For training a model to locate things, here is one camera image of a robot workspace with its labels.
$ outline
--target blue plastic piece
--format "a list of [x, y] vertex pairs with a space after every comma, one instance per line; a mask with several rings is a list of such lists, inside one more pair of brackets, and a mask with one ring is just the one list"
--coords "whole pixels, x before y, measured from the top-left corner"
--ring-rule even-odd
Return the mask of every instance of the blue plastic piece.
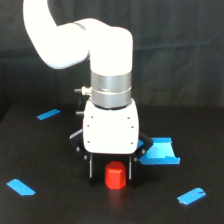
[[183, 194], [182, 196], [178, 197], [177, 199], [181, 204], [189, 205], [190, 203], [202, 198], [206, 195], [206, 193], [201, 188], [195, 188], [192, 191]]
[[[153, 145], [147, 151], [146, 155], [142, 156], [139, 161], [143, 165], [171, 165], [180, 164], [180, 158], [175, 157], [171, 138], [152, 138]], [[139, 140], [138, 148], [144, 143]]]
[[172, 143], [171, 138], [152, 138], [153, 143]]
[[11, 187], [14, 191], [16, 191], [21, 196], [25, 195], [34, 195], [35, 191], [27, 187], [24, 183], [21, 181], [14, 179], [7, 183], [9, 187]]
[[39, 120], [44, 120], [44, 119], [46, 119], [46, 118], [48, 118], [48, 117], [51, 117], [51, 116], [53, 116], [53, 115], [55, 115], [55, 114], [58, 114], [58, 113], [60, 113], [60, 110], [53, 109], [53, 110], [51, 110], [51, 111], [48, 111], [48, 112], [46, 112], [46, 113], [44, 113], [44, 114], [41, 114], [41, 115], [37, 116], [37, 118], [38, 118]]
[[141, 147], [143, 145], [143, 142], [141, 141], [141, 140], [138, 140], [138, 146], [137, 146], [137, 149], [139, 148], [139, 147]]
[[147, 158], [175, 157], [171, 143], [154, 143], [147, 151]]
[[139, 160], [143, 165], [174, 165], [180, 164], [180, 158], [169, 157], [165, 158], [147, 158], [147, 155], [144, 155]]

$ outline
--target blue object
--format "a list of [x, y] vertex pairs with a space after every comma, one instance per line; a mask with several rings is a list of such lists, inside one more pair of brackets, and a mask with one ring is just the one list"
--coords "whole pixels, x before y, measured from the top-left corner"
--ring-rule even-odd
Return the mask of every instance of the blue object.
[[154, 143], [147, 151], [147, 158], [175, 157], [171, 143]]
[[44, 114], [41, 114], [41, 115], [37, 116], [37, 118], [39, 120], [44, 120], [44, 119], [46, 119], [48, 117], [51, 117], [51, 116], [53, 116], [55, 114], [58, 114], [58, 113], [60, 113], [60, 110], [54, 109], [54, 110], [48, 111]]
[[180, 164], [180, 158], [177, 157], [169, 157], [165, 158], [147, 158], [147, 155], [144, 155], [139, 160], [142, 165], [172, 165], [172, 164]]
[[172, 143], [171, 138], [152, 138], [153, 143]]
[[141, 147], [143, 145], [143, 142], [141, 141], [141, 140], [138, 140], [138, 146], [137, 146], [137, 149], [139, 148], [139, 147]]
[[24, 183], [21, 181], [14, 179], [7, 183], [9, 187], [11, 187], [14, 191], [16, 191], [21, 196], [25, 195], [34, 195], [35, 191], [27, 187]]
[[[171, 165], [180, 164], [180, 158], [175, 157], [171, 138], [152, 138], [153, 145], [147, 151], [146, 155], [142, 156], [139, 161], [143, 165]], [[139, 140], [138, 148], [144, 143]]]
[[206, 194], [201, 188], [195, 188], [192, 191], [183, 194], [182, 196], [178, 197], [177, 199], [181, 204], [189, 205], [190, 203], [198, 200], [199, 198], [204, 197]]

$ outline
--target black background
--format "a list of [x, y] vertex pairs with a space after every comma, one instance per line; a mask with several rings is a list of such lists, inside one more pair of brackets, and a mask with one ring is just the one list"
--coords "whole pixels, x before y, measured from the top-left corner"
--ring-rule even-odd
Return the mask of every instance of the black background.
[[[80, 128], [73, 89], [90, 84], [89, 62], [45, 65], [25, 31], [22, 3], [0, 0], [0, 223], [223, 223], [224, 2], [49, 1], [58, 25], [90, 17], [132, 32], [141, 131], [171, 137], [181, 158], [179, 166], [141, 167], [138, 188], [117, 193], [103, 182], [112, 157], [96, 158], [91, 187], [68, 143]], [[36, 119], [53, 108], [61, 113]], [[36, 194], [17, 195], [6, 186], [14, 178]], [[207, 196], [178, 203], [196, 187]]]

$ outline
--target blue tape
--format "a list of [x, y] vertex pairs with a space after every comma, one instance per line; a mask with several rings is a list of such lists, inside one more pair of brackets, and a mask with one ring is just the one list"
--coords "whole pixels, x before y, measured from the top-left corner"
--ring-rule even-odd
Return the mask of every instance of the blue tape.
[[9, 187], [11, 187], [14, 191], [16, 191], [21, 196], [25, 195], [34, 195], [35, 191], [27, 187], [24, 183], [21, 181], [14, 179], [7, 183]]
[[175, 157], [173, 147], [170, 143], [154, 143], [153, 146], [147, 151], [147, 158], [165, 158]]
[[37, 118], [39, 120], [44, 120], [44, 119], [46, 119], [48, 117], [51, 117], [51, 116], [53, 116], [55, 114], [58, 114], [58, 113], [60, 113], [60, 111], [57, 110], [57, 109], [54, 109], [54, 110], [48, 111], [48, 112], [46, 112], [44, 114], [41, 114], [41, 115], [37, 116]]
[[189, 205], [190, 203], [202, 198], [206, 195], [206, 193], [201, 188], [195, 188], [192, 191], [183, 194], [182, 196], [178, 197], [177, 199], [181, 204]]
[[147, 155], [142, 156], [139, 161], [142, 165], [175, 165], [180, 164], [180, 158], [169, 157], [165, 158], [147, 158]]
[[152, 138], [153, 143], [172, 143], [171, 138]]
[[138, 149], [139, 147], [141, 147], [143, 144], [144, 144], [144, 143], [143, 143], [141, 140], [138, 140], [138, 146], [137, 146], [137, 149]]

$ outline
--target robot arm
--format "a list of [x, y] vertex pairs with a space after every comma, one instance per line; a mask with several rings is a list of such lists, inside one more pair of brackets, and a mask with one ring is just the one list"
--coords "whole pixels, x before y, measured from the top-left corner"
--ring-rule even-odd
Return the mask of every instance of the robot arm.
[[[79, 23], [57, 26], [47, 0], [24, 0], [23, 16], [27, 33], [42, 60], [54, 69], [63, 69], [84, 61], [89, 53], [86, 28]], [[108, 27], [100, 21], [84, 20], [87, 27]]]
[[57, 26], [47, 0], [24, 0], [27, 33], [42, 60], [54, 69], [84, 61], [90, 55], [92, 102], [103, 108], [131, 103], [133, 39], [120, 27], [96, 19]]

